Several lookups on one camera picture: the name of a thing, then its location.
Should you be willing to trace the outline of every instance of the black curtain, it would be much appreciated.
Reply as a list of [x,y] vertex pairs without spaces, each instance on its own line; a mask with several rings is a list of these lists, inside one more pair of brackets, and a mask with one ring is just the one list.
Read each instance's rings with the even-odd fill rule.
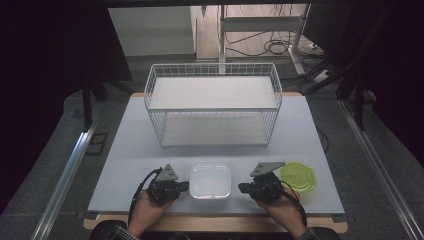
[[424,166],[423,27],[423,1],[397,1],[362,67],[374,111]]
[[131,75],[107,8],[7,1],[0,9],[3,212],[56,128],[66,97],[85,77],[101,87],[100,75]]

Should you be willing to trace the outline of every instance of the table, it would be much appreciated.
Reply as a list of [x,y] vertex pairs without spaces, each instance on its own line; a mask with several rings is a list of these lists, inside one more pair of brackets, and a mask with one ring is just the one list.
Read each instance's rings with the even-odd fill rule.
[[308,226],[325,226],[337,232],[345,232],[346,222],[335,223],[332,220],[334,215],[343,215],[344,209],[305,97],[298,94],[285,95],[279,119],[268,147],[162,149],[154,135],[142,94],[132,95],[88,207],[89,212],[100,214],[95,219],[85,219],[84,226],[91,229],[102,220],[126,220],[130,198],[142,178],[173,159],[174,162],[170,163],[181,181],[188,180],[190,166],[194,163],[227,164],[232,172],[232,193],[228,202],[219,208],[193,205],[189,194],[183,193],[168,210],[168,215],[151,230],[285,231],[267,217],[248,195],[241,194],[237,189],[239,182],[251,181],[249,173],[260,159],[286,162],[299,160],[314,167],[318,185],[314,191],[301,196],[301,203],[308,214]]

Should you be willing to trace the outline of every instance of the clear plastic container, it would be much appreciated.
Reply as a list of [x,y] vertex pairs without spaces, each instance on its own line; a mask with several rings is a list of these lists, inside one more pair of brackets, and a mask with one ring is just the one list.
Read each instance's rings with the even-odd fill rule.
[[190,195],[195,199],[225,199],[231,193],[230,169],[224,164],[198,164],[190,174]]

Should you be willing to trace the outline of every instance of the white tabletop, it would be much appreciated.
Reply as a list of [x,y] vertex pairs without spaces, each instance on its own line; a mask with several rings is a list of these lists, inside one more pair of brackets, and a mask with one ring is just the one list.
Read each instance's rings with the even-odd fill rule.
[[199,202],[184,192],[168,212],[221,216],[263,214],[263,210],[249,195],[242,194],[237,185],[251,182],[250,172],[258,162],[267,161],[301,161],[314,168],[317,186],[313,191],[301,194],[300,200],[307,214],[344,213],[305,97],[283,97],[268,147],[190,148],[162,148],[145,109],[144,99],[132,97],[88,211],[128,212],[131,198],[140,182],[153,169],[164,167],[167,163],[179,175],[179,181],[188,181],[191,169],[196,164],[220,163],[228,166],[231,172],[231,194],[226,201]]

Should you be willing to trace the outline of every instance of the wall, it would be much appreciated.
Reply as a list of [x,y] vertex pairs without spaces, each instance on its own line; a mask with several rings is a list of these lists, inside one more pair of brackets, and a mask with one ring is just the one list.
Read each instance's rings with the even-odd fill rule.
[[194,53],[190,7],[111,8],[125,56]]

